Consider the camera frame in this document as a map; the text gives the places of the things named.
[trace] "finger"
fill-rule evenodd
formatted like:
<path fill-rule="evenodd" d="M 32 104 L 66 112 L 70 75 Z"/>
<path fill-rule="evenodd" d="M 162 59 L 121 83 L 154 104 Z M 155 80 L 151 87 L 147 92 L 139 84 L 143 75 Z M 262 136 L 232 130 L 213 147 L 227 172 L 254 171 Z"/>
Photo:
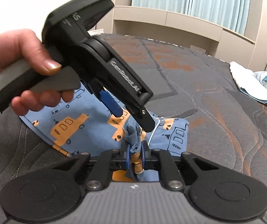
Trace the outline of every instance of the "finger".
<path fill-rule="evenodd" d="M 64 91 L 61 93 L 61 97 L 65 103 L 69 103 L 73 99 L 74 91 Z"/>
<path fill-rule="evenodd" d="M 51 59 L 49 53 L 32 30 L 21 29 L 16 35 L 22 55 L 36 72 L 50 76 L 61 69 L 61 64 Z"/>
<path fill-rule="evenodd" d="M 44 105 L 40 103 L 40 96 L 37 93 L 27 90 L 21 94 L 20 98 L 22 105 L 31 111 L 37 112 L 44 107 Z"/>
<path fill-rule="evenodd" d="M 20 97 L 15 97 L 12 99 L 11 108 L 13 109 L 15 114 L 19 116 L 24 116 L 28 112 L 28 109 L 22 105 Z"/>
<path fill-rule="evenodd" d="M 56 107 L 61 99 L 61 94 L 55 90 L 49 90 L 40 94 L 40 103 L 48 107 Z"/>

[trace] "folded towel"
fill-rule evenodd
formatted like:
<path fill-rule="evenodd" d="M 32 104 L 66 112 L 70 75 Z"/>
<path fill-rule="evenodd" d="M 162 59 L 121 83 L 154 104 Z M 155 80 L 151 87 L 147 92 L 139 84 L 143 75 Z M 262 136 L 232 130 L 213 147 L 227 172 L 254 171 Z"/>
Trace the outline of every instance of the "folded towel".
<path fill-rule="evenodd" d="M 139 163 L 141 141 L 146 140 L 149 148 L 160 148 L 180 156 L 186 151 L 188 122 L 185 119 L 169 119 L 151 113 L 155 129 L 146 133 L 125 109 L 124 104 L 114 97 L 123 108 L 120 118 L 109 110 L 85 87 L 75 91 L 71 102 L 61 101 L 55 108 L 44 107 L 39 112 L 29 111 L 20 117 L 23 122 L 45 142 L 56 150 L 72 156 L 81 152 L 100 155 L 109 149 L 120 149 L 126 139 L 130 144 L 131 159 Z M 138 179 L 157 181 L 156 171 L 139 171 Z"/>
<path fill-rule="evenodd" d="M 230 63 L 230 71 L 241 92 L 267 103 L 267 71 L 253 72 L 234 61 Z"/>

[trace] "mattress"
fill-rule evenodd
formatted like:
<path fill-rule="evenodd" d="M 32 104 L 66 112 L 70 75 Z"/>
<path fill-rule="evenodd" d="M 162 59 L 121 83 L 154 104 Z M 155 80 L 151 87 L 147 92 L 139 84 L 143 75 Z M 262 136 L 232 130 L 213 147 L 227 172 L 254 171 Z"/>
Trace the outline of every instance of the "mattress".
<path fill-rule="evenodd" d="M 189 121 L 188 151 L 267 186 L 267 114 L 239 92 L 229 64 L 163 41 L 101 36 L 154 92 L 147 109 Z M 0 114 L 0 189 L 16 176 L 64 158 L 11 109 Z M 4 219 L 0 208 L 0 223 Z"/>

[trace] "gray ribbed panel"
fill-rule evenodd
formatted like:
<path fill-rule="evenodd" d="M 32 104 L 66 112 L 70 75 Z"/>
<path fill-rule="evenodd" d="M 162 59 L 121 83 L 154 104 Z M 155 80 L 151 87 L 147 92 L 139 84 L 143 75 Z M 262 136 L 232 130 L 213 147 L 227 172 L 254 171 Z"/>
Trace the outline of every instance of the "gray ribbed panel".
<path fill-rule="evenodd" d="M 214 223 L 223 222 L 198 213 L 182 193 L 168 191 L 159 182 L 111 182 L 103 191 L 88 193 L 73 213 L 49 224 Z M 248 224 L 263 223 L 262 220 L 248 222 Z M 9 221 L 6 224 L 20 224 L 20 222 Z"/>

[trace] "black circular disc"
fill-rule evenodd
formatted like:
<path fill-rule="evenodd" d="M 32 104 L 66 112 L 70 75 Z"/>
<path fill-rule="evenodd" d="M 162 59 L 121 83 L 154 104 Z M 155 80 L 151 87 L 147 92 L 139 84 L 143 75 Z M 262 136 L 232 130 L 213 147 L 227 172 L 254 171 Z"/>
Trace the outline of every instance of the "black circular disc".
<path fill-rule="evenodd" d="M 223 221 L 251 220 L 267 209 L 267 187 L 239 173 L 204 174 L 192 184 L 189 196 L 202 213 Z"/>
<path fill-rule="evenodd" d="M 44 170 L 18 177 L 0 193 L 0 204 L 13 219 L 26 223 L 56 220 L 70 213 L 81 199 L 77 183 L 63 171 Z"/>

